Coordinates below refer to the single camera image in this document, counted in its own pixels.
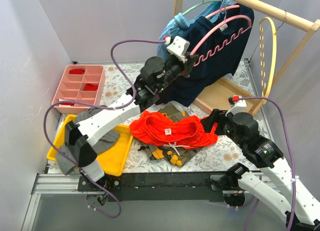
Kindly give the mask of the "pink hanger with navy shorts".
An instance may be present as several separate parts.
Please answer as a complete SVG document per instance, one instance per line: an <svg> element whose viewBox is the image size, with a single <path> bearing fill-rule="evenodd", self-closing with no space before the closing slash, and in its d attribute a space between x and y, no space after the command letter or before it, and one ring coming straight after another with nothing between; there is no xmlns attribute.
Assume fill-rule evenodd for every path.
<svg viewBox="0 0 320 231"><path fill-rule="evenodd" d="M228 5L228 3L229 3L230 1L232 1L232 0L227 0L227 1L225 2L225 4L222 4L222 5L221 5L220 9L218 9L218 10L216 10L216 11L208 14L207 16L205 16L205 18L206 18L206 19L209 19L209 18L211 18L211 17L213 17L213 16L215 16L215 15L221 13L221 12L223 12L224 15L226 16L228 10L236 9L236 8L239 8L239 7L240 7L239 4L234 4L233 1L232 1L231 5Z"/></svg>

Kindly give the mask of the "yellow plastic tray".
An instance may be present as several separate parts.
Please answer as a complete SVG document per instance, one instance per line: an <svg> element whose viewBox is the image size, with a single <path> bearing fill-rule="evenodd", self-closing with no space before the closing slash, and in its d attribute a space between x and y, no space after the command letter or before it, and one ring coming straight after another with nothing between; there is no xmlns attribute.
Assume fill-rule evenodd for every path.
<svg viewBox="0 0 320 231"><path fill-rule="evenodd" d="M53 144L59 148L64 144L65 125L69 121L75 121L75 114L62 115L64 122L57 131ZM107 175L121 176L131 147L133 136L128 125L119 124L114 128L120 134L114 146L97 156L97 160Z"/></svg>

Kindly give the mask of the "pink divided organizer box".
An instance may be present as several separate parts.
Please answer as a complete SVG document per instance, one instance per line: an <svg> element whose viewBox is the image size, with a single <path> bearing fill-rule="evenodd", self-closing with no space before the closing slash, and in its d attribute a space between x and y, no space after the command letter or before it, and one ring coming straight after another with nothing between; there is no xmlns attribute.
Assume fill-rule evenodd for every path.
<svg viewBox="0 0 320 231"><path fill-rule="evenodd" d="M69 71L73 69L84 69L85 72L83 75L69 74ZM79 101L98 105L102 97L105 80L105 68L102 65L68 65L64 70L52 103L66 100L73 103ZM85 84L98 85L98 90L84 91ZM55 106L55 109L61 114L79 114L88 108L88 106L78 103L74 103L74 106Z"/></svg>

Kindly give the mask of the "orange shorts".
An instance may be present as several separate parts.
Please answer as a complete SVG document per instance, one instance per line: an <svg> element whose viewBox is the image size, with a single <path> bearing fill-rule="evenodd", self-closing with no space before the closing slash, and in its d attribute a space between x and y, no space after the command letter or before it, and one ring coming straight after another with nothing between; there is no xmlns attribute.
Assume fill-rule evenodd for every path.
<svg viewBox="0 0 320 231"><path fill-rule="evenodd" d="M208 147L218 141L217 125L205 132L201 119L195 115L174 122L160 112L144 111L130 125L130 133L139 141L155 146L175 144L186 149Z"/></svg>

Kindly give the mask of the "red sock middle compartment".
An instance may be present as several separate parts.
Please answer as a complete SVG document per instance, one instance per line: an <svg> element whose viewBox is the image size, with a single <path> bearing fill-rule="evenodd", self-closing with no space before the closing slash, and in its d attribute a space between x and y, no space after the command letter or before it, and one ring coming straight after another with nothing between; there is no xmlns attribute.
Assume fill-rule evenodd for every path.
<svg viewBox="0 0 320 231"><path fill-rule="evenodd" d="M83 87L84 91L97 91L99 88L98 85L92 84L92 83L86 83Z"/></svg>

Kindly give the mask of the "light blue shorts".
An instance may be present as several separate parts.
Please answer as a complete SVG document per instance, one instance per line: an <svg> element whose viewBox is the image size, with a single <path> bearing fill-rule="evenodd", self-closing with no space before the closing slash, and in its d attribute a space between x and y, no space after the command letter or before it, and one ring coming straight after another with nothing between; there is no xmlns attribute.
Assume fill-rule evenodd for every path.
<svg viewBox="0 0 320 231"><path fill-rule="evenodd" d="M163 32L161 33L159 40L163 40L164 37L170 36L180 36L182 37L183 34L188 30L189 26L193 24L198 18L206 17L211 13L219 10L220 8L224 8L226 6L231 6L235 4L234 1L231 0L219 0L211 2L201 13L199 13L195 18L188 19L186 18L181 12L174 16L174 18L167 24L164 28ZM215 14L209 18L211 23L214 23L220 13ZM166 60L169 56L167 53L167 46L163 43L157 45L157 53L158 57L161 57L163 60Z"/></svg>

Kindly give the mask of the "camouflage shorts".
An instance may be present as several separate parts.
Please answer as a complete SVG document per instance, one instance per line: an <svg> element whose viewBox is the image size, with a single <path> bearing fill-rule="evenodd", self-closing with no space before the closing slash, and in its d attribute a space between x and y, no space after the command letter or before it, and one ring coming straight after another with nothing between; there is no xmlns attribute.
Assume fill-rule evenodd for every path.
<svg viewBox="0 0 320 231"><path fill-rule="evenodd" d="M163 108L160 108L158 112L175 123L182 118L190 116L185 109L172 103L166 104ZM177 167L183 167L203 149L203 147L193 149L186 149L178 146L171 147L169 144L167 146L155 146L153 144L146 144L140 140L138 142L140 145L138 151L145 151L151 161L164 159Z"/></svg>

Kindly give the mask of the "yellow wavy hanger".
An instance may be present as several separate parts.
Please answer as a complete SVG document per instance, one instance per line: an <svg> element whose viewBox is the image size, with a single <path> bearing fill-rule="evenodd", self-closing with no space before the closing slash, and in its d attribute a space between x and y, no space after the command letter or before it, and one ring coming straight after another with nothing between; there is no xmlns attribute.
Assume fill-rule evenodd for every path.
<svg viewBox="0 0 320 231"><path fill-rule="evenodd" d="M282 21L282 24L276 28L274 21L268 17L263 17L259 22L259 49L260 49L260 75L261 75L261 96L264 98L268 98L271 92L271 88L273 85L273 79L274 79L274 73L276 68L276 61L277 61L277 31L278 29L285 23L285 20L287 19L287 11L285 10L284 19ZM265 52L264 52L264 28L263 23L265 21L269 22L270 28L271 28L271 37L272 37L272 50L271 50L271 60L270 60L270 70L269 70L269 76L268 81L265 82L266 78L266 72L265 67L266 63L264 61L265 58Z"/></svg>

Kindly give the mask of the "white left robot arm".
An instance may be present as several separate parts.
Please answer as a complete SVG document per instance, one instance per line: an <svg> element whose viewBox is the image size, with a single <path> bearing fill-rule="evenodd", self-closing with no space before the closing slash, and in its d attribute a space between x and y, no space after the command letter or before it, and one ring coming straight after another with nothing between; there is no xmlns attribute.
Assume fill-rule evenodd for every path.
<svg viewBox="0 0 320 231"><path fill-rule="evenodd" d="M189 77L198 58L199 55L190 52L184 55L184 61L173 54L167 60L158 56L150 57L141 68L133 87L118 100L88 119L66 124L64 145L95 191L103 190L107 182L93 146L117 125L156 103L159 94L178 76Z"/></svg>

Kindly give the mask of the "navy blue shorts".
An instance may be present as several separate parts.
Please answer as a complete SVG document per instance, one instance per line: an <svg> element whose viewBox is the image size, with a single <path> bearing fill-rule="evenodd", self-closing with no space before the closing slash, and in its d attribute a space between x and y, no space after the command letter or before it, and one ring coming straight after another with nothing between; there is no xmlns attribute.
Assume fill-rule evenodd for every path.
<svg viewBox="0 0 320 231"><path fill-rule="evenodd" d="M199 17L192 23L182 38L190 42L188 51L192 51L197 43L216 25L224 19L236 15L246 15L255 19L254 11L242 4L239 8L230 9L225 15L221 12L214 23L204 16ZM229 39L232 34L236 33L241 27L246 28L248 22L245 19L236 19L227 23L226 27L221 27L214 32L197 50L197 55L204 55L208 50L214 49L221 45L225 39ZM227 74L234 75L246 48L251 29L241 34L231 44L225 46L214 56L209 57L206 61L201 62L194 67L188 78L183 76L177 77L160 95L157 104L166 104L176 101L181 105L188 107L203 89Z"/></svg>

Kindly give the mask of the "green hanger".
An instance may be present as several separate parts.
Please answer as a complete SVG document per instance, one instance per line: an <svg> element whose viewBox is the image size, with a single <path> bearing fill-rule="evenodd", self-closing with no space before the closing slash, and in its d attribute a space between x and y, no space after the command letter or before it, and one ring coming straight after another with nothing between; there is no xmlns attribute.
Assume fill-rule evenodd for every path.
<svg viewBox="0 0 320 231"><path fill-rule="evenodd" d="M201 7L203 5L212 3L212 2L219 2L221 0L201 0L200 3L195 4L194 6L188 8L187 10L185 10L184 12L182 12L181 14L184 16L186 14L188 14L189 12L193 11L194 9L197 9L198 7Z"/></svg>

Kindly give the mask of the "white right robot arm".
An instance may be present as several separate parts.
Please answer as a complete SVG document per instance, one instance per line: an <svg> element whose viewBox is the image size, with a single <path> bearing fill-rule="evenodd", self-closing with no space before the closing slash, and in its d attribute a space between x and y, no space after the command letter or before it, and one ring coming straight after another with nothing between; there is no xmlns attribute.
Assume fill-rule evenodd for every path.
<svg viewBox="0 0 320 231"><path fill-rule="evenodd" d="M246 112L232 114L214 109L201 121L206 132L226 135L242 154L266 175L277 187L274 190L259 180L249 169L236 163L220 181L229 189L248 191L274 211L291 231L318 231L320 229L320 203L307 190L298 177L292 177L282 151L268 138L260 135L259 124Z"/></svg>

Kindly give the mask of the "red sock compartment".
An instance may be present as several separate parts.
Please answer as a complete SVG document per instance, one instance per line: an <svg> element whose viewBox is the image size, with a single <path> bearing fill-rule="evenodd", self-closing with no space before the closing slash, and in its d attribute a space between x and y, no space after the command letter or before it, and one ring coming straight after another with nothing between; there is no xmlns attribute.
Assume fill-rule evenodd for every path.
<svg viewBox="0 0 320 231"><path fill-rule="evenodd" d="M83 75L84 73L85 73L85 70L82 68L75 68L69 71L70 75Z"/></svg>
<svg viewBox="0 0 320 231"><path fill-rule="evenodd" d="M83 87L84 91L97 91L99 88L98 85L92 84L92 83L86 83Z"/></svg>

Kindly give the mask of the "pink wavy hanger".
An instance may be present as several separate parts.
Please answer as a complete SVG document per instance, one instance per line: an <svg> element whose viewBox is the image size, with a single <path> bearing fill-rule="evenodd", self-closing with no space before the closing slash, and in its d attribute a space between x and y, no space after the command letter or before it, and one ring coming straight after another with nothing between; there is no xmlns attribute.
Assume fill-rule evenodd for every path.
<svg viewBox="0 0 320 231"><path fill-rule="evenodd" d="M198 60L194 63L194 67L197 67L200 63L206 61L208 58L213 57L217 52L221 51L225 46L231 44L234 40L236 40L240 35L244 34L246 31L252 28L252 20L247 15L239 14L234 15L232 17L226 18L215 27L213 27L194 47L191 51L191 55L194 55L198 49L202 46L202 44L217 30L219 30L222 26L227 25L229 22L234 20L244 19L247 21L247 27L241 27L237 32L233 33L229 39L225 39L222 44L218 44L214 49L210 49L206 52L206 54L202 54L198 57Z"/></svg>

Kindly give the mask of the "red white striped sock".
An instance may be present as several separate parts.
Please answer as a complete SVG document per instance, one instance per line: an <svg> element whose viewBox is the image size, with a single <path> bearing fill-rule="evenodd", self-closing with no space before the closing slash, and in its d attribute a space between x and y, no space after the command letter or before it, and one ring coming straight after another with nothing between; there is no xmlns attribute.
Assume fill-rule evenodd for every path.
<svg viewBox="0 0 320 231"><path fill-rule="evenodd" d="M73 107L75 105L75 103L74 102L69 102L69 101L66 101L66 100L61 100L58 105L59 106Z"/></svg>

